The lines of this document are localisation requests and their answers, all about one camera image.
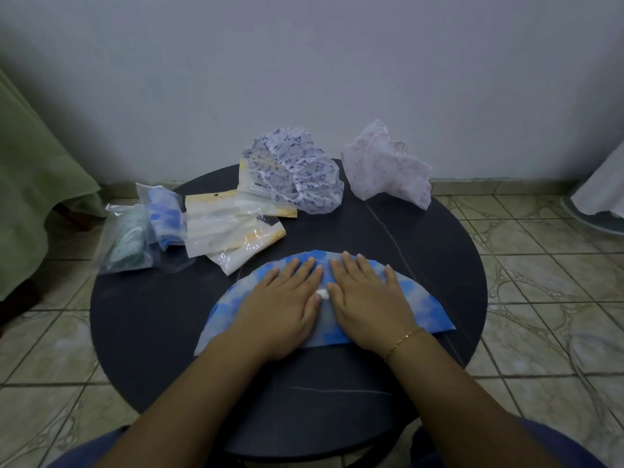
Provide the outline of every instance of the hand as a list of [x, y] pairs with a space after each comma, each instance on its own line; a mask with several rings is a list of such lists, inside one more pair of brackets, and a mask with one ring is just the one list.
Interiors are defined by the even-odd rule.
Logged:
[[271, 269], [245, 298], [228, 332], [255, 345], [265, 361], [292, 353], [312, 331], [321, 302], [316, 289], [323, 268], [310, 273], [314, 264], [310, 258], [294, 272], [295, 258], [281, 272]]
[[395, 343], [419, 327], [394, 270], [386, 266], [386, 283], [361, 254], [356, 261], [344, 251], [344, 267], [332, 259], [336, 283], [327, 286], [338, 323], [355, 343], [385, 358]]

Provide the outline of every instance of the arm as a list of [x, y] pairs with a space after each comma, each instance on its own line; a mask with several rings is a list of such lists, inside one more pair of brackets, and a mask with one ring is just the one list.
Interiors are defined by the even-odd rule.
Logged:
[[382, 358], [394, 348], [387, 363], [448, 466], [560, 466], [418, 327], [390, 266], [383, 283], [360, 254], [354, 261], [343, 253], [343, 263], [332, 262], [338, 285], [328, 286], [339, 324], [355, 343]]
[[318, 313], [320, 266], [314, 259], [294, 272], [293, 259], [272, 269], [238, 309], [229, 330], [139, 417], [97, 468], [201, 467], [225, 417], [262, 365], [303, 343]]

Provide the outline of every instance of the left hand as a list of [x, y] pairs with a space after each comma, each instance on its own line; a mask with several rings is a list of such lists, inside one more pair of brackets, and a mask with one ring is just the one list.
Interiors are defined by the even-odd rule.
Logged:
[[245, 298], [228, 332], [250, 342], [264, 361], [281, 359], [308, 338], [316, 322], [323, 268], [308, 259], [296, 272], [299, 259], [284, 269], [271, 269]]

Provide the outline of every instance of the right hand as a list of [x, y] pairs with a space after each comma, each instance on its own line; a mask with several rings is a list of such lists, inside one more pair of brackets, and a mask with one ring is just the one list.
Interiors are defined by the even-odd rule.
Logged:
[[344, 251], [342, 260], [344, 267], [332, 259], [337, 284], [327, 286], [338, 323], [357, 345], [385, 358], [401, 338], [419, 328], [410, 304], [390, 265], [384, 283], [361, 254], [354, 261]]

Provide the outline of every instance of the blue patterned fabric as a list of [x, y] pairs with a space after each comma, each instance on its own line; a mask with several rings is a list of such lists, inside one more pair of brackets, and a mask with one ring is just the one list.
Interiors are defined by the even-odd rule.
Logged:
[[[269, 269], [272, 267], [283, 269], [295, 257], [299, 258], [300, 262], [303, 263], [310, 256], [316, 259], [317, 265], [321, 264], [323, 266], [323, 279], [319, 289], [325, 289], [328, 283], [335, 283], [336, 280], [332, 273], [330, 259], [335, 258], [340, 260], [340, 253], [330, 253], [328, 251], [319, 250], [307, 251], [259, 267], [249, 276], [241, 279], [230, 287], [221, 299], [219, 299], [219, 302], [214, 305], [208, 315], [206, 326], [199, 337], [197, 347], [195, 348], [195, 355], [201, 353], [212, 338], [230, 327], [242, 301], [249, 295], [266, 273], [269, 272]], [[368, 262], [371, 264], [375, 273], [385, 281], [384, 265], [372, 259], [369, 259]], [[455, 326], [449, 320], [437, 299], [412, 279], [399, 273], [396, 274], [399, 278], [399, 284], [405, 294], [405, 298], [412, 308], [412, 312], [414, 312], [414, 318], [418, 325], [430, 333], [455, 329]], [[340, 343], [348, 343], [349, 341], [351, 340], [349, 340], [347, 335], [345, 335], [340, 328], [340, 325], [338, 325], [331, 302], [325, 299], [322, 300], [315, 329], [303, 344], [303, 347], [337, 345]]]
[[271, 199], [307, 213], [329, 213], [343, 200], [340, 169], [312, 136], [299, 127], [284, 126], [258, 138], [243, 151], [254, 180], [271, 188]]

